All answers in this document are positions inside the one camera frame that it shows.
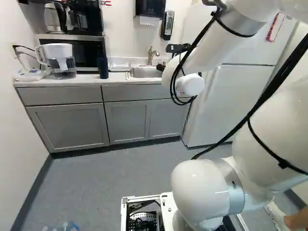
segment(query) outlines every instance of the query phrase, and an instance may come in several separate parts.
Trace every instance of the floor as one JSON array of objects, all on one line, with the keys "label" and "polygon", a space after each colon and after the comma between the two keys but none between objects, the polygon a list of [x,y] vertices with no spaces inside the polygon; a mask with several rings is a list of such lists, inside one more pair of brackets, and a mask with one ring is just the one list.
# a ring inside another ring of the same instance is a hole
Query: floor
[{"label": "floor", "polygon": [[[168,192],[170,173],[198,149],[181,141],[55,159],[25,220],[22,231],[41,231],[72,220],[81,231],[120,231],[123,196]],[[220,146],[205,158],[231,155],[231,145]],[[284,194],[277,204],[296,211]],[[263,209],[243,214],[250,231],[275,230]]]}]

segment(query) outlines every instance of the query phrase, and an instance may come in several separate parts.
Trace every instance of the kitchen sink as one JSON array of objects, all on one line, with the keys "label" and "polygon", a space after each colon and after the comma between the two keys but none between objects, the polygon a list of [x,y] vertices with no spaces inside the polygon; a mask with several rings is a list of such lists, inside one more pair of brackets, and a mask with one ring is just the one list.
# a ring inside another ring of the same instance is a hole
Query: kitchen sink
[{"label": "kitchen sink", "polygon": [[133,66],[130,71],[133,78],[161,78],[162,72],[156,69],[156,66],[137,65]]}]

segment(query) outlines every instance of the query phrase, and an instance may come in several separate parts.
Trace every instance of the white refrigerator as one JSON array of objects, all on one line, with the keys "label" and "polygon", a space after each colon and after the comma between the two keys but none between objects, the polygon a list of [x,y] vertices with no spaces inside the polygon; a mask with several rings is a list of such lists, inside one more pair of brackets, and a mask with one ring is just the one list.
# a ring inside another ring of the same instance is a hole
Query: white refrigerator
[{"label": "white refrigerator", "polygon": [[[197,3],[188,10],[182,43],[192,43],[211,19],[212,7]],[[228,134],[257,102],[295,27],[287,15],[274,18],[215,70],[202,73],[205,90],[192,103],[182,135],[188,147],[209,145]]]}]

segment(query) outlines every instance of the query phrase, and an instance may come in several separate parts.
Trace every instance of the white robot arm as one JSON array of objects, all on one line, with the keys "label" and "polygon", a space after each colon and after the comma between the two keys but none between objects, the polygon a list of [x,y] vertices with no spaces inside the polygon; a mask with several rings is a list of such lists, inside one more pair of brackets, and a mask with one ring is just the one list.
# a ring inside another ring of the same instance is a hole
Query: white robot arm
[{"label": "white robot arm", "polygon": [[[202,78],[190,74],[220,65],[245,36],[255,34],[279,11],[308,23],[306,0],[234,0],[226,8],[220,22],[212,24],[188,56],[182,67],[185,76],[181,72],[176,76],[177,90],[199,94],[200,87],[192,85],[200,85]],[[163,85],[170,85],[179,62],[176,56],[168,63]],[[232,157],[180,163],[172,172],[172,191],[179,213],[190,227],[213,230],[223,216],[262,207],[276,192],[308,180],[307,118],[308,80],[280,90],[254,113],[237,134]],[[258,139],[279,156],[270,155]],[[284,161],[293,168],[283,166]]]}]

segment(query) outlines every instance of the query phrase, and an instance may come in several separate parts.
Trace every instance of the blue bottle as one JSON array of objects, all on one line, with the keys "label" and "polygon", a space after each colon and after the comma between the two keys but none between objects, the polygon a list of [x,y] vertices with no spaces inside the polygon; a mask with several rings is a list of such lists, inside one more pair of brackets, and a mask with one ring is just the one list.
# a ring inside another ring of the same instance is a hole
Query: blue bottle
[{"label": "blue bottle", "polygon": [[100,55],[97,60],[98,71],[102,79],[109,78],[108,76],[108,60],[106,55]]}]

